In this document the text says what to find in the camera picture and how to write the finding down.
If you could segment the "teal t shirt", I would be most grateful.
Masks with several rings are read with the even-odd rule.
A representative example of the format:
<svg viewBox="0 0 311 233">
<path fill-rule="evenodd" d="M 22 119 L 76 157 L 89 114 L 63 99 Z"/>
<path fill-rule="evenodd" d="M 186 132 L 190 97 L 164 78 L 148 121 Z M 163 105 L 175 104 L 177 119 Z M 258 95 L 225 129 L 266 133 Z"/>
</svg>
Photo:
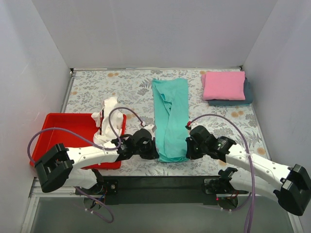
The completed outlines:
<svg viewBox="0 0 311 233">
<path fill-rule="evenodd" d="M 185 79 L 152 81 L 155 118 L 155 146 L 165 163 L 187 161 L 189 121 L 188 82 Z"/>
</svg>

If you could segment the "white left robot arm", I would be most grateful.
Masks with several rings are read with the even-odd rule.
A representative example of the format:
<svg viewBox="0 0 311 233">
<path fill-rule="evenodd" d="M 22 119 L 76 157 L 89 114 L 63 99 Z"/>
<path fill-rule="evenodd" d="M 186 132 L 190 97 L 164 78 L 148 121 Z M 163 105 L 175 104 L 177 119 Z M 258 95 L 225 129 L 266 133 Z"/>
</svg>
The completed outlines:
<svg viewBox="0 0 311 233">
<path fill-rule="evenodd" d="M 101 145 L 90 143 L 88 147 L 66 148 L 62 143 L 55 144 L 34 167 L 44 193 L 63 186 L 91 189 L 102 178 L 97 171 L 87 170 L 87 166 L 128 160 L 134 155 L 145 160 L 159 158 L 150 129 L 142 128 L 133 135 L 123 135 Z"/>
</svg>

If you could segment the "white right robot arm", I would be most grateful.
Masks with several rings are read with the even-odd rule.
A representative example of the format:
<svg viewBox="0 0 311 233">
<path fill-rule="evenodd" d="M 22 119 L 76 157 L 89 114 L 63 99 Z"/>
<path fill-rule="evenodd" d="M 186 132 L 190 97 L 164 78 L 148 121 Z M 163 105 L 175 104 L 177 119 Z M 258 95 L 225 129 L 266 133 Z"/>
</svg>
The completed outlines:
<svg viewBox="0 0 311 233">
<path fill-rule="evenodd" d="M 218 172 L 218 178 L 207 182 L 207 191 L 229 194 L 235 191 L 255 192 L 276 201 L 284 210 L 302 216 L 311 200 L 311 178 L 301 165 L 287 166 L 248 154 L 234 140 L 216 138 L 204 126 L 191 128 L 186 138 L 186 157 L 195 160 L 205 155 L 229 165 Z"/>
</svg>

